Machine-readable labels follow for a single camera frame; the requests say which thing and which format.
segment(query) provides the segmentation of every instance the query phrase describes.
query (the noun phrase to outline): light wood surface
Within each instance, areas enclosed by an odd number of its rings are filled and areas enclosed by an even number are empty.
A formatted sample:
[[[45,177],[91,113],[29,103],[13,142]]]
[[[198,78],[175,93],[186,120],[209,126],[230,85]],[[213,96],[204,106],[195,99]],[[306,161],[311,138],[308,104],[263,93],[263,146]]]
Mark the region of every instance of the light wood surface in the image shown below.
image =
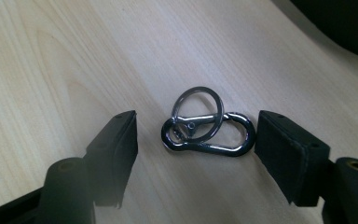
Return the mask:
[[[0,205],[83,156],[115,114],[138,113],[139,155],[123,207],[100,223],[321,223],[288,205],[250,152],[170,153],[159,132],[185,90],[226,111],[275,111],[358,158],[358,56],[284,1],[0,1]],[[188,106],[205,110],[202,103]],[[236,144],[226,126],[217,140]]]

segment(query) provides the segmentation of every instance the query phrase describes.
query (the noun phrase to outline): wood grain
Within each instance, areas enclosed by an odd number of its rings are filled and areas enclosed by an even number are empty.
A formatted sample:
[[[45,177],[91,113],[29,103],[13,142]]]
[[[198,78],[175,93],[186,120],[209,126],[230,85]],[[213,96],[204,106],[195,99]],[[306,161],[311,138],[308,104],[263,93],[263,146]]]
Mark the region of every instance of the wood grain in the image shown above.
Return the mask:
[[[100,223],[321,223],[323,202],[289,206],[253,152],[172,154],[159,139],[176,98],[202,85],[226,111],[255,124],[260,109],[282,113],[333,161],[358,158],[358,56],[279,3],[0,1],[0,205],[135,109],[139,156],[123,207],[98,208]]]

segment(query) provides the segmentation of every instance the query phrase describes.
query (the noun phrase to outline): carabiner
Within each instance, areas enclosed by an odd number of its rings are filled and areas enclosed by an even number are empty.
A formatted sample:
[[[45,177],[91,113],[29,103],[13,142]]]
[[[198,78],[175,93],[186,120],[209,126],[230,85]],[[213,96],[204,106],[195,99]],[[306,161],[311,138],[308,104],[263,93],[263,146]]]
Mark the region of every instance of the carabiner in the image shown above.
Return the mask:
[[[193,151],[199,151],[199,152],[207,152],[207,153],[213,153],[218,155],[224,155],[229,157],[238,157],[246,152],[248,152],[253,144],[255,143],[255,127],[253,123],[243,114],[236,113],[236,112],[227,112],[223,116],[223,121],[232,120],[235,122],[238,122],[241,124],[245,130],[246,130],[246,137],[244,142],[239,145],[238,147],[224,147],[219,146],[215,144],[207,144],[204,142],[188,142],[185,138],[179,136],[179,139],[182,142],[174,142],[171,139],[171,129],[178,123],[185,124],[185,126],[188,128],[188,123],[192,123],[195,126],[191,126],[190,128],[193,128],[197,130],[197,127],[202,124],[212,123],[215,121],[216,114],[214,115],[205,115],[205,116],[198,116],[198,117],[192,117],[192,118],[184,118],[184,117],[172,117],[168,119],[161,129],[161,139],[164,143],[165,147],[175,150],[175,151],[184,151],[184,150],[193,150]]]

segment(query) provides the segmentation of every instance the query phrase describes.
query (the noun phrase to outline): black plastic part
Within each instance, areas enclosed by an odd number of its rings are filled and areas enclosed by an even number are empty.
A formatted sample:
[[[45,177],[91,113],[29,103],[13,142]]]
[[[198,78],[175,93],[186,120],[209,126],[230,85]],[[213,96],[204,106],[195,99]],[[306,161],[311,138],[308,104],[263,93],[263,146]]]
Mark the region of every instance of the black plastic part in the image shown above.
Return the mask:
[[[291,0],[323,33],[358,54],[358,0]]]
[[[358,223],[358,160],[354,158],[340,158],[336,161],[331,178],[334,188],[328,195],[336,194],[338,203],[330,203],[325,197],[324,223]]]
[[[83,159],[57,161],[48,168],[35,223],[95,223],[87,166]]]
[[[84,157],[96,205],[121,206],[137,154],[136,112],[114,116],[89,144]]]
[[[260,111],[255,153],[289,203],[316,206],[330,147],[285,116]]]
[[[42,189],[0,206],[0,223],[34,223]]]

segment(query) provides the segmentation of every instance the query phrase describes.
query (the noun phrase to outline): silver metal clip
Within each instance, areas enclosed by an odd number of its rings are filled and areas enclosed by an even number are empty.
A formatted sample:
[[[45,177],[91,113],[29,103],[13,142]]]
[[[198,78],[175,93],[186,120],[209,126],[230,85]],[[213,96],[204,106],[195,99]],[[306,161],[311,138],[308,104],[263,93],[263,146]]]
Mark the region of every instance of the silver metal clip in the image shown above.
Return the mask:
[[[217,113],[212,115],[196,116],[196,117],[180,117],[178,116],[179,107],[186,97],[196,92],[205,92],[214,98],[217,105]],[[246,137],[242,144],[238,147],[225,147],[215,144],[205,143],[219,130],[223,121],[235,121],[241,124],[246,130]],[[194,134],[197,132],[199,126],[204,124],[213,123],[213,127],[205,135],[194,138]],[[184,127],[186,134],[180,130],[179,126]],[[175,142],[171,138],[171,130],[179,140]],[[255,143],[255,127],[252,122],[243,114],[236,112],[224,113],[223,103],[216,92],[206,87],[195,87],[184,92],[176,101],[173,110],[172,117],[165,121],[161,129],[161,139],[165,147],[175,150],[193,150],[199,152],[213,153],[218,155],[237,157],[248,152]]]

